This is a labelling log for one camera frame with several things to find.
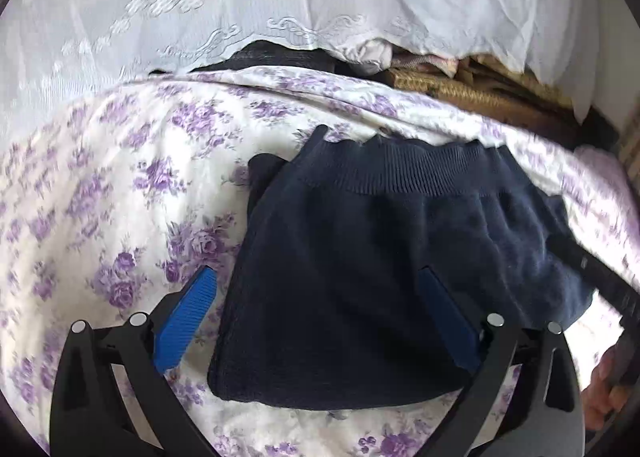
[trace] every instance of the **pile of clothes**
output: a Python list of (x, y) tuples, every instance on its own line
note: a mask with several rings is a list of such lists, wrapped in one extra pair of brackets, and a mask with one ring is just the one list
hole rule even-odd
[(290, 162), (249, 163), (248, 230), (208, 374), (218, 397), (307, 410), (417, 403), (472, 377), (474, 319), (566, 329), (590, 305), (593, 289), (545, 249), (571, 234), (562, 198), (534, 186), (507, 147), (334, 143), (326, 132)]

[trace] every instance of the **purple rose print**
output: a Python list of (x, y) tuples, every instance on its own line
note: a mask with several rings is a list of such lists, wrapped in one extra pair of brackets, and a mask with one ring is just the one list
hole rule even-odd
[(364, 454), (369, 453), (369, 446), (374, 446), (376, 444), (376, 438), (375, 437), (361, 437), (360, 440), (358, 441), (358, 446), (360, 446), (360, 451)]
[(65, 213), (73, 218), (82, 218), (93, 212), (100, 199), (113, 190), (105, 175), (106, 170), (102, 169), (81, 179)]
[(156, 90), (156, 97), (161, 99), (168, 99), (187, 92), (187, 87), (182, 85), (176, 85), (171, 83), (162, 83)]
[(28, 141), (27, 148), (24, 149), (24, 154), (22, 155), (22, 161), (24, 162), (28, 161), (36, 153), (31, 144), (32, 138), (30, 137)]
[(168, 282), (176, 283), (180, 280), (180, 266), (175, 260), (164, 262), (164, 275)]
[(134, 115), (131, 107), (138, 103), (135, 96), (116, 96), (107, 103), (104, 112), (100, 116), (100, 122), (108, 122), (114, 125), (126, 123)]
[(19, 153), (20, 145), (17, 143), (12, 144), (11, 149), (9, 150), (9, 161), (4, 167), (4, 174), (10, 181), (12, 179), (12, 176), (14, 175), (15, 168), (17, 168), (20, 164), (20, 159), (18, 157)]
[(51, 181), (49, 176), (51, 175), (52, 170), (50, 167), (46, 167), (42, 173), (38, 176), (36, 181), (33, 183), (33, 189), (35, 192), (41, 197), (44, 198), (44, 189), (46, 188), (49, 192), (51, 191)]
[(136, 267), (136, 260), (131, 253), (123, 251), (113, 262), (113, 268), (118, 274), (127, 273)]
[(297, 455), (298, 449), (289, 442), (281, 442), (278, 446), (265, 445), (268, 457), (289, 457)]
[(249, 186), (249, 167), (243, 164), (236, 164), (229, 179), (224, 182), (230, 182), (234, 186)]
[(425, 423), (421, 419), (414, 419), (414, 427), (416, 432), (422, 435), (426, 435), (427, 438), (429, 438), (429, 436), (434, 432), (437, 426), (437, 424), (436, 426), (433, 426), (433, 424)]
[(171, 157), (158, 157), (150, 164), (140, 162), (138, 171), (142, 176), (136, 177), (133, 186), (138, 190), (144, 190), (147, 205), (158, 201), (162, 194), (169, 193), (177, 196), (179, 192), (187, 191), (182, 179), (178, 179), (178, 170), (171, 168)]
[(223, 76), (223, 72), (198, 72), (194, 78), (203, 83), (217, 83)]
[(332, 76), (325, 76), (320, 72), (311, 74), (305, 72), (299, 76), (274, 76), (278, 88), (292, 92), (318, 92), (323, 96), (333, 96), (342, 87), (335, 82)]
[(577, 177), (562, 174), (560, 179), (562, 194), (571, 197), (582, 209), (583, 214), (587, 214), (591, 199), (586, 194), (585, 188), (580, 184)]
[(53, 384), (56, 379), (56, 370), (61, 352), (62, 339), (60, 332), (57, 329), (48, 328), (44, 333), (44, 341), (42, 342), (40, 382), (49, 392), (53, 392)]
[(33, 266), (33, 272), (38, 278), (34, 282), (31, 292), (46, 301), (51, 298), (53, 291), (58, 286), (58, 278), (53, 267), (53, 261), (36, 262)]
[(121, 315), (137, 302), (140, 290), (147, 281), (146, 276), (136, 267), (136, 257), (141, 255), (142, 251), (139, 249), (133, 253), (121, 252), (113, 263), (102, 263), (89, 281), (89, 287), (94, 293), (119, 309)]
[(295, 116), (303, 111), (298, 106), (291, 106), (281, 101), (261, 101), (260, 103), (251, 103), (249, 107), (254, 111), (251, 117), (261, 119), (267, 122), (267, 126), (276, 125), (281, 119), (287, 116)]
[(31, 411), (35, 401), (33, 359), (22, 358), (20, 361), (15, 361), (14, 367), (9, 373), (9, 378), (20, 393), (22, 400), (28, 405), (28, 411)]
[(116, 281), (109, 290), (109, 303), (118, 309), (128, 309), (133, 305), (133, 294), (133, 281)]
[[(214, 429), (214, 433), (220, 432), (220, 427)], [(247, 451), (243, 448), (242, 441), (236, 439), (236, 437), (229, 437), (224, 434), (216, 435), (213, 443), (213, 449), (220, 455), (225, 457), (244, 457), (247, 455)], [(250, 457), (257, 457), (254, 454), (248, 454)]]
[(89, 164), (89, 161), (93, 158), (94, 154), (88, 148), (83, 146), (79, 146), (71, 153), (71, 159), (69, 160), (67, 166), (69, 170), (74, 170), (77, 168), (83, 168)]
[(422, 421), (415, 424), (415, 431), (413, 429), (405, 429), (405, 431), (399, 433), (394, 433), (390, 426), (385, 424), (381, 438), (376, 438), (369, 434), (364, 435), (358, 440), (357, 450), (354, 453), (383, 457), (410, 457), (424, 444), (430, 434), (417, 428), (418, 425), (423, 427), (424, 423), (420, 423)]
[(218, 285), (221, 286), (225, 262), (228, 262), (226, 257), (235, 255), (238, 249), (238, 244), (227, 244), (228, 230), (235, 222), (230, 214), (213, 220), (204, 217), (203, 227), (199, 230), (194, 230), (189, 218), (181, 224), (168, 224), (168, 259), (158, 264), (167, 281), (186, 283), (201, 265), (209, 265), (218, 270)]
[(20, 289), (20, 282), (18, 282), (18, 277), (14, 273), (14, 271), (7, 271), (6, 283), (7, 288), (9, 289), (9, 291), (11, 291), (11, 294), (16, 294), (18, 289)]
[(86, 239), (90, 239), (94, 234), (98, 231), (98, 220), (90, 220), (87, 222), (82, 229), (80, 230), (80, 234), (82, 237)]
[(391, 103), (389, 98), (380, 94), (373, 96), (373, 102), (370, 103), (370, 99), (365, 97), (362, 101), (363, 108), (368, 108), (372, 112), (376, 112), (382, 116), (398, 117), (398, 110), (395, 105)]
[(22, 221), (20, 218), (14, 218), (9, 223), (9, 231), (6, 232), (6, 239), (11, 242), (17, 242), (20, 237), (20, 232), (22, 231)]
[(46, 215), (42, 214), (42, 209), (38, 211), (38, 216), (29, 222), (29, 231), (40, 243), (49, 236), (51, 228), (56, 223), (56, 211), (51, 210)]
[(50, 146), (47, 148), (47, 153), (45, 154), (45, 160), (53, 161), (58, 156), (58, 148), (55, 146)]
[(71, 128), (73, 130), (80, 130), (82, 126), (82, 122), (86, 116), (88, 107), (86, 104), (80, 104), (78, 106), (74, 106), (71, 110), (71, 114), (69, 115), (69, 119), (66, 122), (66, 127)]
[(200, 145), (194, 158), (207, 156), (214, 148), (231, 148), (240, 138), (239, 130), (224, 130), (231, 123), (231, 115), (220, 109), (220, 101), (204, 104), (181, 103), (171, 116), (171, 123), (183, 129)]
[(406, 433), (389, 434), (380, 443), (380, 455), (385, 457), (409, 457), (420, 448), (420, 443)]
[(33, 172), (36, 169), (37, 165), (38, 163), (36, 161), (28, 162), (23, 165), (22, 173), (20, 174), (20, 177), (18, 177), (18, 184), (22, 187), (22, 189), (25, 192), (28, 190), (30, 186), (31, 172)]
[(130, 148), (133, 151), (138, 151), (149, 139), (149, 133), (151, 132), (151, 123), (146, 122), (137, 130), (131, 130), (129, 135), (122, 142), (123, 147)]
[(202, 400), (203, 392), (207, 390), (204, 383), (194, 383), (189, 377), (184, 382), (180, 380), (180, 369), (172, 369), (166, 376), (166, 382), (175, 393), (175, 397), (178, 398), (182, 407), (189, 411), (193, 405), (201, 407), (204, 405)]
[(501, 122), (482, 117), (482, 126), (480, 127), (479, 137), (504, 140), (504, 125)]
[(328, 106), (336, 113), (346, 114), (349, 117), (359, 116), (362, 114), (362, 109), (359, 106), (355, 106), (351, 103), (346, 103), (345, 101), (327, 100), (326, 106)]
[(236, 85), (236, 86), (231, 86), (231, 87), (225, 87), (225, 92), (227, 94), (231, 94), (232, 96), (235, 96), (236, 98), (247, 98), (249, 97), (249, 94), (251, 94), (251, 88), (250, 87), (242, 87), (241, 85)]

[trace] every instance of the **bed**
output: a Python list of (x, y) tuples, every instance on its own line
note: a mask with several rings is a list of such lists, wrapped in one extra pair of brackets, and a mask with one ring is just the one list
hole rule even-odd
[(593, 96), (596, 0), (9, 0), (0, 15), (0, 146), (74, 98), (155, 69), (184, 74), (249, 42), (321, 48), (367, 72), (392, 44), (528, 66), (574, 101)]
[[(65, 332), (151, 310), (201, 263), (219, 276), (216, 301), (167, 380), (221, 455), (409, 456), (455, 397), (401, 408), (300, 411), (223, 402), (205, 375), (226, 282), (245, 228), (246, 163), (292, 158), (318, 124), (329, 140), (374, 133), (433, 144), (507, 144), (535, 184), (564, 196), (578, 240), (627, 280), (638, 272), (638, 219), (622, 172), (607, 176), (558, 145), (412, 92), (308, 69), (253, 67), (156, 78), (76, 101), (2, 158), (1, 390), (43, 448)], [(620, 333), (597, 296), (567, 331), (580, 383)], [(504, 384), (482, 437), (513, 390)], [(154, 436), (118, 374), (143, 437)]]

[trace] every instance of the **navy sweater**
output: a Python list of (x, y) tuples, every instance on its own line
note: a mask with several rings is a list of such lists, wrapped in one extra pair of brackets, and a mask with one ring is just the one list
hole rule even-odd
[(506, 147), (325, 132), (292, 162), (250, 162), (248, 231), (208, 376), (218, 397), (332, 410), (462, 387), (470, 373), (420, 286), (529, 328), (566, 328), (590, 304), (592, 289), (545, 250), (569, 232), (562, 199)]

